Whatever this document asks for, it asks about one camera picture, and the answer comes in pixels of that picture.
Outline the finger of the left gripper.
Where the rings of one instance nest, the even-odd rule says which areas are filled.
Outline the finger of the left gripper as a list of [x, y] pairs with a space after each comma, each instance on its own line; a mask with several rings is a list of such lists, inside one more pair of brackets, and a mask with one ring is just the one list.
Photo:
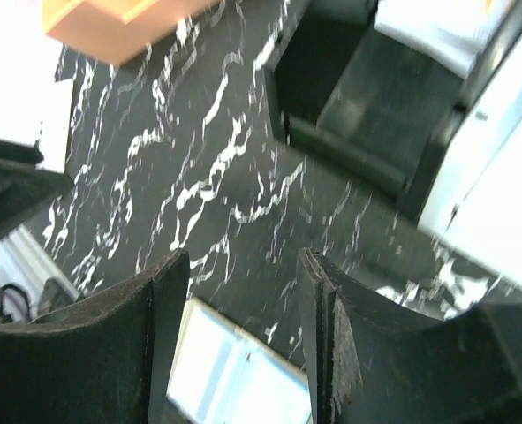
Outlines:
[[37, 143], [28, 146], [0, 139], [0, 241], [71, 191], [68, 175], [38, 167], [43, 159]]

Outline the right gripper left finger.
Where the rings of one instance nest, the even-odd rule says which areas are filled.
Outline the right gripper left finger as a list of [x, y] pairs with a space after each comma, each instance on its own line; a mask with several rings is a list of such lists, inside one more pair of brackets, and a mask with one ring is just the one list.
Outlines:
[[171, 252], [30, 323], [0, 325], [0, 423], [158, 423], [189, 283]]

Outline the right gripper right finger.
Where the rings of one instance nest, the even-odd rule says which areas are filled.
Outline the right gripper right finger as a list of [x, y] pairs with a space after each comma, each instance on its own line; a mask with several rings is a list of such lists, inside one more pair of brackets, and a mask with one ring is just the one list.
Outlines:
[[522, 304], [439, 321], [311, 248], [297, 282], [314, 422], [522, 423]]

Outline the grey leather card holder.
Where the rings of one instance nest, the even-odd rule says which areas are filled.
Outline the grey leather card holder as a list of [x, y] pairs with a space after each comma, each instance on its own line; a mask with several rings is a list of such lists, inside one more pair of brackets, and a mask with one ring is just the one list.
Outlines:
[[310, 423], [306, 374], [205, 302], [184, 308], [167, 397], [192, 423]]

